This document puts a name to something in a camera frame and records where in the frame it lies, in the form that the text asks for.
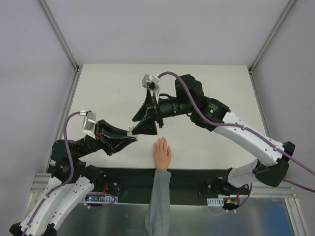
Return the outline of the mannequin hand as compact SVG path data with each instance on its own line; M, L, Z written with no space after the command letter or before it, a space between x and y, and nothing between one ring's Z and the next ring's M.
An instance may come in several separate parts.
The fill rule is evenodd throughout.
M172 153L165 137L158 138L153 145L153 157L157 170L166 171L170 165Z

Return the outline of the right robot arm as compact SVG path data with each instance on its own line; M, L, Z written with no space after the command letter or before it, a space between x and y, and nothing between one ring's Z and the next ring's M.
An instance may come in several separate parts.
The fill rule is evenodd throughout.
M132 119L138 123L132 134L157 135L164 118L187 115L196 126L228 138L256 158L242 167L227 169L223 178L211 185L214 191L229 196L250 183L279 186L287 174L295 145L272 140L252 129L228 106L206 97L202 83L192 75L175 78L176 96L173 97L159 92L160 75L144 76L142 87L146 89L146 98Z

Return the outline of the right aluminium frame post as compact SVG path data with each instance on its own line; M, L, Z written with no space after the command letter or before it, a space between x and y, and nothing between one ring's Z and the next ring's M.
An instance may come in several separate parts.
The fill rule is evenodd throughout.
M261 59L263 58L263 56L267 52L268 48L271 46L273 40L277 36L277 34L280 31L282 25L284 24L284 22L288 18L290 12L293 10L293 8L294 8L294 6L296 5L297 2L298 2L298 0L288 0L287 1L285 7L281 11L279 17L275 21L275 23L274 23L273 27L271 28L268 36L266 37L266 39L264 40L261 48L259 49L259 51L258 51L256 57L254 58L252 64L248 67L248 72L249 72L250 75L253 74L253 72L255 71L257 66L259 65Z

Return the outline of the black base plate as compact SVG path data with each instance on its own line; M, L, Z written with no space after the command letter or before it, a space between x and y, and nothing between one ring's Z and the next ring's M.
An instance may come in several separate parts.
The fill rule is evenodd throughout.
M250 196L245 181L239 187L227 182L231 170L154 170L101 168L94 176L94 189L83 202L102 204L148 204L157 201L180 206L205 206L210 199L224 196L222 207L236 209L240 196Z

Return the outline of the aluminium frame post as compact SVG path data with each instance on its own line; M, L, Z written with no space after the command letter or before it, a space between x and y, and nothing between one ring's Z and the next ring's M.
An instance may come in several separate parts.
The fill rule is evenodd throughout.
M47 1L45 0L37 0L36 1L40 7L40 9L42 10L48 24L50 25L50 28L53 32L53 34L55 35L61 49L63 50L64 54L66 55L69 63L71 64L72 68L74 69L75 72L80 72L80 65L78 64L78 62L76 61L66 39L63 36L62 31L60 30L60 27L47 3Z
M271 28L268 36L266 37L266 39L264 40L261 48L259 49L259 51L258 51L256 57L254 58L252 64L248 67L248 72L249 72L250 75L253 74L253 72L255 71L257 66L259 65L261 59L263 58L263 56L267 52L268 48L271 46L273 40L277 36L277 34L280 31L282 25L284 24L284 22L288 18L290 12L293 10L293 8L294 8L294 6L296 5L297 2L298 2L298 0L288 0L287 1L285 7L281 11L279 17L275 21L275 23L274 23L273 27Z

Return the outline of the left aluminium frame post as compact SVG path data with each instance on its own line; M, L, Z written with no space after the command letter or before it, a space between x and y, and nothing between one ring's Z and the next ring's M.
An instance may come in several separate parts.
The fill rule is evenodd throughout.
M64 54L66 55L69 63L71 64L72 68L74 69L75 72L80 72L80 65L78 64L78 62L76 61L66 39L63 36L62 31L60 30L60 27L47 3L47 1L45 0L37 0L36 1L40 7L40 9L42 10L48 24L50 25L50 28L53 32L53 34L55 35L61 49L63 50Z

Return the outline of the grey sleeved forearm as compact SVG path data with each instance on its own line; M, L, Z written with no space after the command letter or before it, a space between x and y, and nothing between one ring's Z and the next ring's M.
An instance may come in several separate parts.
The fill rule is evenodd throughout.
M146 213L145 236L167 236L170 229L171 173L155 170L151 199Z

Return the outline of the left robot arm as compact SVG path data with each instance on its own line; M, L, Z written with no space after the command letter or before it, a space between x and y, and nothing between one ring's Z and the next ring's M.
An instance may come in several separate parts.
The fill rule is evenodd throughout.
M76 205L89 192L104 186L104 172L80 158L98 150L112 155L137 141L131 131L104 120L84 118L82 130L86 135L80 140L62 139L53 144L51 159L55 164L48 169L51 176L29 215L11 226L14 236L55 236Z

